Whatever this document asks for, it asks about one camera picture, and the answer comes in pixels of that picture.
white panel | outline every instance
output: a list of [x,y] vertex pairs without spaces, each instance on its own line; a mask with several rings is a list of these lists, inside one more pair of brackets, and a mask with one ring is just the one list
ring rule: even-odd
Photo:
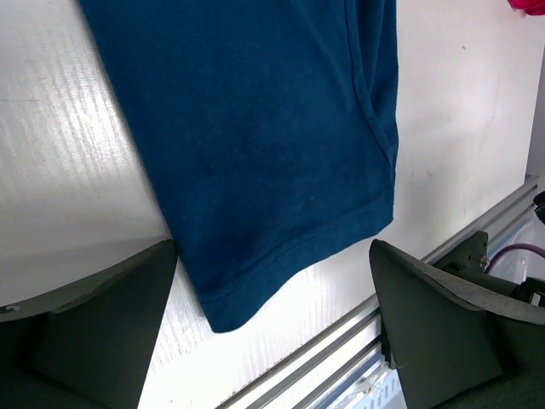
[[[0,0],[0,304],[168,237],[72,0]],[[399,0],[395,222],[423,256],[520,186],[545,24],[503,1]],[[373,292],[369,240],[213,334],[182,268],[143,407],[213,407]]]

t-shirt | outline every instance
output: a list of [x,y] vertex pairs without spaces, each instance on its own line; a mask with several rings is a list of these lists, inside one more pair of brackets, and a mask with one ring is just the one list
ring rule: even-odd
[[395,0],[80,3],[214,331],[392,220]]

dark plastic part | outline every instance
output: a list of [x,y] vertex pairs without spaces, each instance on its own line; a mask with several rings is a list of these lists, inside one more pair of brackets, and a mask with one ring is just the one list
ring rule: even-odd
[[531,302],[534,294],[540,296],[545,294],[545,281],[534,277],[528,277],[526,281],[519,286],[513,296],[520,301]]
[[409,409],[543,408],[545,309],[492,291],[499,279],[476,284],[381,241],[370,261]]
[[0,407],[136,408],[176,260],[161,242],[98,273],[102,284],[70,287],[72,302],[46,295],[40,305],[58,308],[0,324]]
[[539,193],[534,198],[534,205],[536,205],[536,216],[537,218],[545,224],[545,192]]

cable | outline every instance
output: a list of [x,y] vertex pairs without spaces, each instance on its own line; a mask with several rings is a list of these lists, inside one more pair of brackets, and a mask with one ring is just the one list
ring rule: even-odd
[[528,250],[532,253],[536,253],[541,258],[545,259],[545,249],[539,247],[538,245],[528,245],[525,243],[516,243],[514,245],[506,245],[501,250],[499,250],[490,260],[488,267],[485,270],[485,274],[490,274],[492,269],[497,265],[500,259],[505,256],[507,253],[513,250]]

teal t-shirt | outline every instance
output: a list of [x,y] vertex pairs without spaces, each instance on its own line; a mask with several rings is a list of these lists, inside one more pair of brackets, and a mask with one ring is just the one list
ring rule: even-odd
[[392,220],[394,0],[80,3],[214,331]]

